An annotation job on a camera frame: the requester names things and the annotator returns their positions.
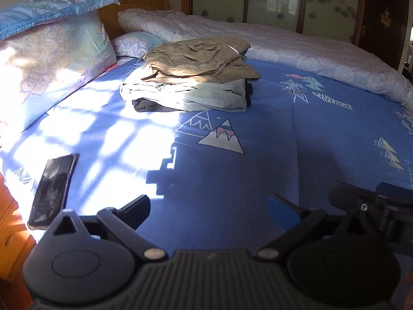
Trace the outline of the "brown linen pants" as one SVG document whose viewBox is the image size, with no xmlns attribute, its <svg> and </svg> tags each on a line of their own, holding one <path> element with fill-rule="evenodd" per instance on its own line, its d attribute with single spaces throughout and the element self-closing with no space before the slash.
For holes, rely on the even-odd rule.
<svg viewBox="0 0 413 310">
<path fill-rule="evenodd" d="M 237 37 L 194 38 L 164 43 L 144 55 L 143 81 L 177 83 L 179 80 L 227 83 L 259 79 L 244 62 L 250 43 Z"/>
</svg>

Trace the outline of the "black smartphone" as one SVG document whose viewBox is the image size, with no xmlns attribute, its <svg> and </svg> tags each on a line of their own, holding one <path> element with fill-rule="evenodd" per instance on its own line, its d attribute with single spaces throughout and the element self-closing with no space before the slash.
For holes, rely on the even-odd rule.
<svg viewBox="0 0 413 310">
<path fill-rule="evenodd" d="M 36 189 L 27 226 L 45 230 L 66 207 L 67 195 L 78 154 L 71 153 L 47 161 Z"/>
</svg>

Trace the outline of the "blue patterned bed sheet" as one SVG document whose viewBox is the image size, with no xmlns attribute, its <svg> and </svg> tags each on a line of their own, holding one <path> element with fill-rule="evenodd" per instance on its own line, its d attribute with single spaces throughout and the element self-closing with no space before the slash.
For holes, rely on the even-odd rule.
<svg viewBox="0 0 413 310">
<path fill-rule="evenodd" d="M 1 152 L 1 173 L 27 217 L 48 160 L 78 155 L 67 206 L 80 215 L 140 195 L 151 212 L 139 234 L 168 252 L 257 250 L 280 228 L 278 194 L 337 213 L 343 182 L 412 187 L 412 114 L 358 88 L 271 62 L 253 62 L 244 112 L 135 111 L 119 89 L 138 66 L 116 66 L 40 117 Z"/>
</svg>

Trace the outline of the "wooden bedside table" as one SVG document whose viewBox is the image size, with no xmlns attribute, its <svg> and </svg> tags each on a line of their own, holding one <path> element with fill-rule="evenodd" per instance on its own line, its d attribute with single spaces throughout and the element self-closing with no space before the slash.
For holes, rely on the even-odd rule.
<svg viewBox="0 0 413 310">
<path fill-rule="evenodd" d="M 34 245 L 19 205 L 1 179 L 1 309 L 26 309 L 32 305 L 22 266 Z"/>
</svg>

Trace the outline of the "light green folded garment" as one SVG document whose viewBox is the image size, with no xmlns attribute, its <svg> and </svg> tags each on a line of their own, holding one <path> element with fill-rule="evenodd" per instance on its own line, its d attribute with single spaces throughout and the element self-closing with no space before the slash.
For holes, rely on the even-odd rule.
<svg viewBox="0 0 413 310">
<path fill-rule="evenodd" d="M 246 81 L 227 83 L 188 81 L 166 83 L 143 81 L 137 74 L 120 86 L 120 96 L 137 112 L 156 111 L 245 111 L 248 108 Z"/>
</svg>

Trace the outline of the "black folded garment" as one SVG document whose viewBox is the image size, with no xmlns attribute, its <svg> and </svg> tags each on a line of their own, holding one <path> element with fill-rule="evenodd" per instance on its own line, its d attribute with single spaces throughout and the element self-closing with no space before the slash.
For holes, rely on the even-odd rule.
<svg viewBox="0 0 413 310">
<path fill-rule="evenodd" d="M 253 86 L 249 81 L 245 80 L 245 100 L 247 102 L 247 107 L 251 106 L 251 96 L 253 94 Z"/>
</svg>

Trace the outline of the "white pink quilt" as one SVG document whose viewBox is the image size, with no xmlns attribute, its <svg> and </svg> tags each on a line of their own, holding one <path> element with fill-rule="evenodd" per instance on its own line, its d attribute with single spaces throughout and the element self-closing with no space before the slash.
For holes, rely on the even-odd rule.
<svg viewBox="0 0 413 310">
<path fill-rule="evenodd" d="M 361 88 L 412 110 L 412 84 L 372 53 L 343 41 L 242 22 L 214 21 L 178 11 L 127 9 L 118 14 L 124 32 L 143 31 L 164 42 L 236 36 L 248 41 L 249 59 L 276 62 Z"/>
</svg>

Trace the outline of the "small blue floral pillow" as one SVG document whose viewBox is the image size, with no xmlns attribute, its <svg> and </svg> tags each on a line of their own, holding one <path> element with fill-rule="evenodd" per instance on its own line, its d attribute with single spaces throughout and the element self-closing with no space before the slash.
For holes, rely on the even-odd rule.
<svg viewBox="0 0 413 310">
<path fill-rule="evenodd" d="M 118 57 L 141 58 L 150 50 L 164 43 L 159 37 L 148 32 L 130 32 L 111 41 Z"/>
</svg>

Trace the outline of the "dark wooden cabinet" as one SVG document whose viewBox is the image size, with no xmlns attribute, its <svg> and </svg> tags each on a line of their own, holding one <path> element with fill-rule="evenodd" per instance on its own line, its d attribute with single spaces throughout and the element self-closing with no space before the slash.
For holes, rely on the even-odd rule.
<svg viewBox="0 0 413 310">
<path fill-rule="evenodd" d="M 409 0 L 365 0 L 358 47 L 397 70 L 408 15 Z"/>
</svg>

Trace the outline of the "wooden frosted glass wardrobe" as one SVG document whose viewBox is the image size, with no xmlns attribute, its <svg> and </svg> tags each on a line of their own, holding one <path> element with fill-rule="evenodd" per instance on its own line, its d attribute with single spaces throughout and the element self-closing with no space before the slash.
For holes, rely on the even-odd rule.
<svg viewBox="0 0 413 310">
<path fill-rule="evenodd" d="M 269 25 L 357 45 L 364 0 L 181 0 L 188 15 Z"/>
</svg>

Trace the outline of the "blue quilted pillow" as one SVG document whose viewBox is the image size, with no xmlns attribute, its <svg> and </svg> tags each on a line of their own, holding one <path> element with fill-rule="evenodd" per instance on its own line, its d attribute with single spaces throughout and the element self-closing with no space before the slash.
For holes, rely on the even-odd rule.
<svg viewBox="0 0 413 310">
<path fill-rule="evenodd" d="M 38 25 L 97 11 L 118 0 L 25 0 L 1 10 L 1 40 Z"/>
</svg>

